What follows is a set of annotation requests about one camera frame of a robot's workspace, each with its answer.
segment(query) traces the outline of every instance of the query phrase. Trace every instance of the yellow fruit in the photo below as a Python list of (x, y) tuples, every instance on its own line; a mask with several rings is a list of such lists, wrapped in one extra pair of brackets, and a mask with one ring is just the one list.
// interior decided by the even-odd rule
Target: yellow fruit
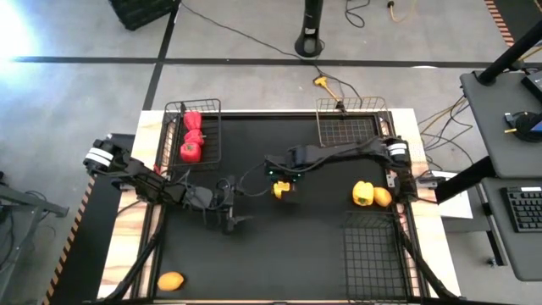
[(158, 279), (158, 288), (161, 291), (174, 291), (179, 289), (180, 285), (185, 281), (185, 278), (177, 272), (168, 272), (162, 274)]
[(352, 199), (359, 206), (373, 204), (373, 185), (369, 182), (358, 181), (352, 189)]
[(388, 190), (384, 189), (383, 187), (375, 187), (374, 188), (374, 201), (380, 206), (380, 207), (387, 207), (391, 203), (391, 194)]

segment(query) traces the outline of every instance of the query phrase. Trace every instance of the wire mesh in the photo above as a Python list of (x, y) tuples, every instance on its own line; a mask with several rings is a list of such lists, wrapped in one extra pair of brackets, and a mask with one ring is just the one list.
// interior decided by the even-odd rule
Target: wire mesh
[(395, 213), (348, 212), (344, 227), (346, 294), (353, 303), (407, 303), (412, 278)]
[(318, 99), (316, 120), (324, 147), (391, 134), (390, 112), (382, 97), (345, 97), (338, 102)]
[[(198, 111), (202, 114), (202, 134), (205, 143), (202, 145), (201, 162), (185, 163), (180, 157), (180, 146), (184, 143), (188, 130), (183, 122), (186, 112)], [(217, 169), (222, 158), (221, 149), (221, 107), (216, 98), (167, 103), (164, 109), (162, 135), (158, 156), (160, 171), (212, 170)]]

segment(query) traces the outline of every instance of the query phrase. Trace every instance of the black floor stripe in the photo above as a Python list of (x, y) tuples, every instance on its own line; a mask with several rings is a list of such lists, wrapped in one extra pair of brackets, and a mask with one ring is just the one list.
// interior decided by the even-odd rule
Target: black floor stripe
[(155, 64), (158, 60), (156, 58), (18, 56), (11, 58), (10, 61), (37, 64)]
[(446, 62), (446, 61), (395, 61), (395, 60), (344, 60), (344, 59), (265, 59), (265, 58), (166, 58), (164, 64), (186, 65), (267, 65), (267, 66), (318, 66), (328, 67), (381, 67), (381, 68), (411, 68), (411, 67), (435, 67), (435, 68), (459, 68), (459, 69), (484, 69), (491, 62)]
[(175, 27), (175, 20), (177, 18), (179, 6), (180, 0), (176, 0), (175, 10), (169, 15), (168, 25), (166, 26), (166, 31), (163, 34), (162, 45), (160, 46), (160, 51), (158, 52), (158, 62), (154, 66), (154, 71), (152, 72), (151, 82), (149, 83), (147, 94), (145, 95), (145, 102), (143, 102), (142, 110), (151, 110), (152, 104), (154, 103), (158, 82), (160, 81), (160, 75), (162, 74), (162, 62), (165, 60), (166, 55), (168, 54), (169, 43), (171, 42), (171, 36), (173, 35), (173, 29)]
[[(483, 69), (491, 62), (458, 62), (458, 61), (401, 61), (401, 60), (349, 60), (319, 59), (301, 61), (299, 59), (267, 59), (267, 58), (84, 58), (84, 57), (41, 57), (23, 56), (11, 58), (15, 63), (37, 64), (185, 64), (185, 65), (263, 65), (263, 66), (318, 66), (328, 67), (385, 67), (411, 68), (429, 66), (435, 68)], [(531, 63), (531, 66), (542, 66), (542, 63)]]

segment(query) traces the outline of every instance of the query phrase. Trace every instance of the lemon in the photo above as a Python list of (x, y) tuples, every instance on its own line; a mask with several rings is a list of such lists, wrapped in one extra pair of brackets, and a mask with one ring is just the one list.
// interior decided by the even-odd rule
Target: lemon
[(384, 189), (383, 187), (375, 187), (374, 188), (374, 201), (380, 206), (380, 207), (387, 207), (391, 203), (391, 194), (388, 190)]
[(161, 291), (174, 291), (179, 289), (185, 278), (177, 272), (168, 272), (162, 274), (158, 279), (158, 288)]

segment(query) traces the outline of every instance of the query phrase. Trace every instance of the yellow bell pepper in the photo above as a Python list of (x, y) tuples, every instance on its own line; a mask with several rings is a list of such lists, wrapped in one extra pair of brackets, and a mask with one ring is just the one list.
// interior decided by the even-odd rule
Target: yellow bell pepper
[(374, 190), (373, 184), (369, 182), (358, 181), (352, 190), (352, 199), (359, 206), (369, 206), (373, 204)]

